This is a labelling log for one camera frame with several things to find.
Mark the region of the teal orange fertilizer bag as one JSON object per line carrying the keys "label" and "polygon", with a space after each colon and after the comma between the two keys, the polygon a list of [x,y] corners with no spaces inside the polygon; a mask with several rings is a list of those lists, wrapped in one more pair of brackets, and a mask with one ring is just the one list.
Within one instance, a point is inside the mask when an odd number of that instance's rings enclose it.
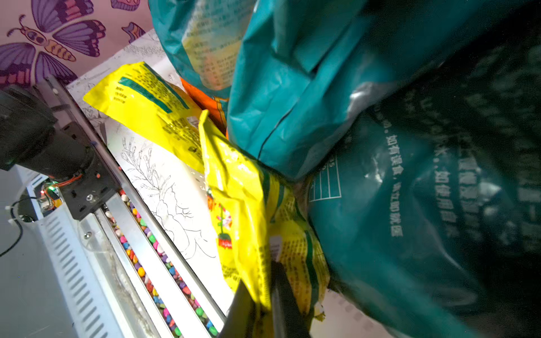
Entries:
{"label": "teal orange fertilizer bag", "polygon": [[84,101],[143,138],[204,172],[197,125],[201,108],[145,62],[121,66],[96,84]]}
{"label": "teal orange fertilizer bag", "polygon": [[440,65],[522,1],[258,1],[230,91],[228,136],[290,180],[366,108]]}

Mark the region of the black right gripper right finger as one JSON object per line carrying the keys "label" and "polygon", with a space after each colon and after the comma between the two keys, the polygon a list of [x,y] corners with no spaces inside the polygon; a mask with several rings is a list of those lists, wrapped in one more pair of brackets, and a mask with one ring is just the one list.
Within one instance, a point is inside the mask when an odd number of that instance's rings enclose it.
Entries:
{"label": "black right gripper right finger", "polygon": [[276,338],[310,338],[285,269],[279,262],[271,262],[271,306],[273,332]]}

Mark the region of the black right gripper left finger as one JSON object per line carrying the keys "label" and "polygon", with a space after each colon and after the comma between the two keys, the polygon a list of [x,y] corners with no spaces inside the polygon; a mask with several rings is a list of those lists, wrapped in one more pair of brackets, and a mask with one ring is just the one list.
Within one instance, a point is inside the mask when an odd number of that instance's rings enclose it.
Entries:
{"label": "black right gripper left finger", "polygon": [[240,281],[219,337],[252,338],[255,318],[255,302],[243,281]]}

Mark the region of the teal yellow fertilizer bag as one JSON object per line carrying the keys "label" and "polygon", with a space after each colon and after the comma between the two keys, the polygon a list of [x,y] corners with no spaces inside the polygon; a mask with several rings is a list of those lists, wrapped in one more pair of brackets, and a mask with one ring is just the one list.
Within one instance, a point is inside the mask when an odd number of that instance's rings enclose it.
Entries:
{"label": "teal yellow fertilizer bag", "polygon": [[395,337],[540,336],[540,3],[359,115],[308,212],[332,288]]}

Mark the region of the yellow fertilizer packet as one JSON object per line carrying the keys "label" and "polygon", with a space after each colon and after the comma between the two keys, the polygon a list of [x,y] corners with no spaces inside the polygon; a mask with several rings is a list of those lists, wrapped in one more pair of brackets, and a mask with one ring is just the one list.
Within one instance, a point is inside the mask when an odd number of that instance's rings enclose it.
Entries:
{"label": "yellow fertilizer packet", "polygon": [[324,316],[330,273],[293,190],[236,149],[207,111],[201,115],[199,133],[222,274],[234,296],[243,281],[255,302],[253,337],[274,337],[272,261],[283,265],[310,332],[313,320]]}
{"label": "yellow fertilizer packet", "polygon": [[235,64],[255,1],[149,2],[152,22],[182,86],[222,132]]}

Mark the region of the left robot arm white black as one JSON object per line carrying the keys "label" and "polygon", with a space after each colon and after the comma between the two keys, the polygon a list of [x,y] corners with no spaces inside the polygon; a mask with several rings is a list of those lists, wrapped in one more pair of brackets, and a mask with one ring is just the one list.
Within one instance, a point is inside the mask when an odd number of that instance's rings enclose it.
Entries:
{"label": "left robot arm white black", "polygon": [[70,179],[94,159],[88,146],[55,128],[53,108],[16,85],[1,90],[1,169],[15,165]]}

